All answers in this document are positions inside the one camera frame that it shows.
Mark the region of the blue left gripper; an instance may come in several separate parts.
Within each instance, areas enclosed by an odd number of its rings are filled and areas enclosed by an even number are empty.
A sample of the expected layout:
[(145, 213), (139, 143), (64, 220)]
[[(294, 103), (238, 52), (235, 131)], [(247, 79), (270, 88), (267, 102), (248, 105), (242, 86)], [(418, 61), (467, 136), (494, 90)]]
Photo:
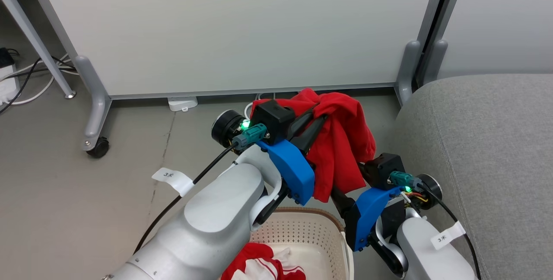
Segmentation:
[[(287, 183), (292, 198), (304, 206), (314, 193), (315, 173), (305, 156), (318, 138), (328, 115), (315, 117), (313, 105), (292, 121), (288, 127), (287, 140), (270, 145), (266, 142), (257, 143), (268, 152), (269, 158)], [(298, 148), (289, 140), (298, 137)]]

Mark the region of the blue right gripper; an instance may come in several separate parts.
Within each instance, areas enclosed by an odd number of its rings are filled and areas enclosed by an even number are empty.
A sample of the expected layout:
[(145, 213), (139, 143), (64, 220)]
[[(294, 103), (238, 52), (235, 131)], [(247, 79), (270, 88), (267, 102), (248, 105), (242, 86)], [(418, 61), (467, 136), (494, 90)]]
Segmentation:
[(390, 190), (372, 188), (376, 184), (376, 167), (368, 162), (358, 162), (363, 179), (371, 186), (356, 201), (336, 186), (332, 188), (331, 199), (340, 217), (344, 220), (346, 242), (350, 249), (361, 251), (368, 246), (367, 238), (391, 198), (400, 194), (401, 186)]

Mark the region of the cream perforated laundry basket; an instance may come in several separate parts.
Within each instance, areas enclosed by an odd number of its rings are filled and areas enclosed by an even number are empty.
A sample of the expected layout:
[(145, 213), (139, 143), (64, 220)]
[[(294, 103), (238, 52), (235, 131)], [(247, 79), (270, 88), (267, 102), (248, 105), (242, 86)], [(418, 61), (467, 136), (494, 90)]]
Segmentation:
[(275, 252), (290, 249), (289, 262), (300, 266), (307, 280), (354, 280), (353, 252), (343, 225), (324, 210), (279, 207), (251, 233), (250, 242)]

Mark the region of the wide white partition panel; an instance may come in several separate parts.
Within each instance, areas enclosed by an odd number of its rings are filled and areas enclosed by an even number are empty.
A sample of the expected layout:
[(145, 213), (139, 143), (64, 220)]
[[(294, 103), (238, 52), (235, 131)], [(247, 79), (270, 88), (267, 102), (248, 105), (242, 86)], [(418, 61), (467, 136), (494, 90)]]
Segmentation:
[(92, 95), (82, 149), (116, 100), (395, 88), (440, 0), (38, 0)]

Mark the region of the red and white garment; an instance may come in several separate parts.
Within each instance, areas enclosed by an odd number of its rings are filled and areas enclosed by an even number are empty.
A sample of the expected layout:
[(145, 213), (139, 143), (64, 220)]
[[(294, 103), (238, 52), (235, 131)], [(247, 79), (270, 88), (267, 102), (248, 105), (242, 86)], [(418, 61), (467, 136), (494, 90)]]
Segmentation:
[(303, 268), (290, 260), (289, 247), (275, 250), (264, 243), (247, 243), (220, 280), (306, 280)]

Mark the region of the small white power strip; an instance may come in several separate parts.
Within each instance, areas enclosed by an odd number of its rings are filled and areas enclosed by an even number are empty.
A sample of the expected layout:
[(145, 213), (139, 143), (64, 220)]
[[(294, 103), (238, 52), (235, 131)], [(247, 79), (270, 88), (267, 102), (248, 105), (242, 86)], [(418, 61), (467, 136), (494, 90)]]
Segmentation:
[(199, 104), (196, 96), (169, 97), (167, 99), (168, 107), (172, 112), (187, 112)]

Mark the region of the grey fabric sofa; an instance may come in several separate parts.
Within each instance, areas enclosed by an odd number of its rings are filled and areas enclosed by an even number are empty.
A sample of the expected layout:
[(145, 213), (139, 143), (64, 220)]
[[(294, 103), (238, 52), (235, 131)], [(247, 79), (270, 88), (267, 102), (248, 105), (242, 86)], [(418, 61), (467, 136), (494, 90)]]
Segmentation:
[(401, 107), (389, 152), (440, 184), (482, 280), (553, 280), (553, 75), (428, 83)]

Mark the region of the black caster wheel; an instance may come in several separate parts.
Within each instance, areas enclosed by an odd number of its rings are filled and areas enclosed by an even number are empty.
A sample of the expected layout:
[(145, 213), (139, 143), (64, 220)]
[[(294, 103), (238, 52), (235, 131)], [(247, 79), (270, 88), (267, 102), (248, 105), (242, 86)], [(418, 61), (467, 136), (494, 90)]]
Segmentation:
[(106, 137), (99, 137), (95, 146), (87, 150), (87, 154), (95, 159), (100, 159), (109, 151), (109, 141)]

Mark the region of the grey metal table leg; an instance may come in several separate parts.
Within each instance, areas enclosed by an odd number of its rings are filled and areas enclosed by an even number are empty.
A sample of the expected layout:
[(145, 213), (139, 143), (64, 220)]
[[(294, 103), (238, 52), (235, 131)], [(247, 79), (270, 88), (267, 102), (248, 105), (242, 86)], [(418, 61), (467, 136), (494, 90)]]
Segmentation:
[(32, 26), (29, 18), (22, 10), (19, 2), (17, 0), (2, 0), (2, 2), (8, 12), (11, 14), (12, 18), (15, 20), (16, 24), (25, 34), (25, 37), (28, 39), (30, 44), (32, 44), (43, 64), (45, 64), (48, 68), (54, 80), (57, 81), (59, 87), (61, 87), (63, 93), (65, 94), (65, 99), (74, 98), (76, 92), (73, 91), (73, 89), (71, 89), (71, 87), (67, 83), (65, 77), (60, 71), (59, 65), (57, 65), (54, 59), (51, 57), (50, 52), (47, 50), (47, 47), (44, 45), (43, 41), (39, 37), (39, 34)]

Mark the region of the white power strip with plugs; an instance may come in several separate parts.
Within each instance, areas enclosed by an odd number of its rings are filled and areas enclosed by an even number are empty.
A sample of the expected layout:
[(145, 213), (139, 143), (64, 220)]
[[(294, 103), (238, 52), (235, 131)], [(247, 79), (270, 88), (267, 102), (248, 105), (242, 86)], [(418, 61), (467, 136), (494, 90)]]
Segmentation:
[(16, 74), (15, 61), (5, 47), (0, 48), (0, 105), (5, 105), (16, 98), (20, 90)]

